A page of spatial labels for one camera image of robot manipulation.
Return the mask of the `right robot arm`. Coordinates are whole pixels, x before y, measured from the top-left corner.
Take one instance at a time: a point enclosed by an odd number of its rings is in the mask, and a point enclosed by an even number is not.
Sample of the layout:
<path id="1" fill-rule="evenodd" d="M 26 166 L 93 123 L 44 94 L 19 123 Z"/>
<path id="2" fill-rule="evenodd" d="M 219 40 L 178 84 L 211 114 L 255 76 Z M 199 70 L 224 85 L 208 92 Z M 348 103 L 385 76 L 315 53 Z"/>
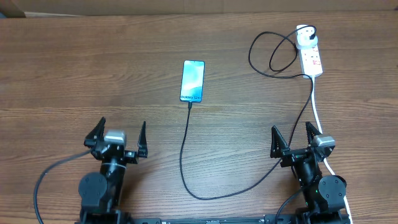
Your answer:
<path id="1" fill-rule="evenodd" d="M 300 188 L 278 209 L 274 223 L 349 223 L 343 215 L 347 183 L 339 175 L 323 176 L 319 163 L 335 148 L 332 136 L 322 134 L 310 122 L 306 122 L 308 146 L 292 150 L 276 126 L 271 128 L 271 158 L 279 158 L 281 167 L 293 168 Z M 285 206 L 300 194 L 306 206 L 296 209 L 293 215 L 283 215 Z"/>

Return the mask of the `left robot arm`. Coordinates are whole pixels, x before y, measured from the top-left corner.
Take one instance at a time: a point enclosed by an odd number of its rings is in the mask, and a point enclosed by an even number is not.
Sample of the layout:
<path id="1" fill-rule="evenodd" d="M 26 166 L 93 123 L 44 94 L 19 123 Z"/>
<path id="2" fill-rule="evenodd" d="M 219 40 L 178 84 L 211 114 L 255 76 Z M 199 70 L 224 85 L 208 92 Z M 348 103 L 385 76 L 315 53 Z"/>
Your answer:
<path id="1" fill-rule="evenodd" d="M 80 180 L 80 223 L 133 223 L 131 214 L 121 211 L 119 205 L 127 165 L 148 156 L 146 122 L 142 124 L 136 151 L 126 149 L 124 131 L 105 132 L 105 123 L 106 118 L 102 117 L 84 140 L 84 146 L 101 161 L 101 167 Z"/>

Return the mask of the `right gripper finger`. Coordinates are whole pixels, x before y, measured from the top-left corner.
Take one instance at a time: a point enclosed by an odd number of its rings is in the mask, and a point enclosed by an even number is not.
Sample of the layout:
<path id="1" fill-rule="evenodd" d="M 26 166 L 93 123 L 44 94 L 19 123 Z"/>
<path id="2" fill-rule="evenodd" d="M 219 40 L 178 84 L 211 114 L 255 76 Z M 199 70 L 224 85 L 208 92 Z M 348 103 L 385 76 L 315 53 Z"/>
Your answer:
<path id="1" fill-rule="evenodd" d="M 305 127 L 307 132 L 308 144 L 310 146 L 319 146 L 319 135 L 321 135 L 321 132 L 319 132 L 319 130 L 314 127 L 314 125 L 309 121 L 305 123 Z"/>
<path id="2" fill-rule="evenodd" d="M 281 135 L 276 126 L 271 128 L 272 142 L 271 142 L 271 158 L 281 158 L 285 152 L 290 150 L 289 145 Z"/>

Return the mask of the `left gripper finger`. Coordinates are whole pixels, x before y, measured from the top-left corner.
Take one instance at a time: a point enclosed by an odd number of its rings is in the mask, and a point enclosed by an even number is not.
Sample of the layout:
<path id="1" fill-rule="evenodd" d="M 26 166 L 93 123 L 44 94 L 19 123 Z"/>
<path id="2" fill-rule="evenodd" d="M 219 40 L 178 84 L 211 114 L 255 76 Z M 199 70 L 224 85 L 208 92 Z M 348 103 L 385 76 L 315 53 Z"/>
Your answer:
<path id="1" fill-rule="evenodd" d="M 147 158 L 148 156 L 148 148 L 147 148 L 147 139 L 146 139 L 146 122 L 144 121 L 142 124 L 142 128 L 140 131 L 139 139 L 137 142 L 138 146 L 138 157 Z"/>
<path id="2" fill-rule="evenodd" d="M 106 118 L 102 117 L 98 122 L 98 124 L 93 128 L 93 130 L 86 135 L 83 143 L 84 146 L 88 148 L 93 148 L 100 140 L 103 140 L 105 123 L 106 123 Z"/>

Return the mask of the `blue Galaxy smartphone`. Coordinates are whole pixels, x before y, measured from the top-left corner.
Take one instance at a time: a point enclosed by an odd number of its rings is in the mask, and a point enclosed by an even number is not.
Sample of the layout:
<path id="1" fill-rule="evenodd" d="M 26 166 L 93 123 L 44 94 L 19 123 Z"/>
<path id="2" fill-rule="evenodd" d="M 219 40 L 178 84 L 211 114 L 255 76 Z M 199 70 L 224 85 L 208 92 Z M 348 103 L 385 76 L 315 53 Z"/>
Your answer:
<path id="1" fill-rule="evenodd" d="M 200 103 L 202 101 L 204 76 L 204 61 L 184 61 L 180 89 L 180 101 L 192 103 Z"/>

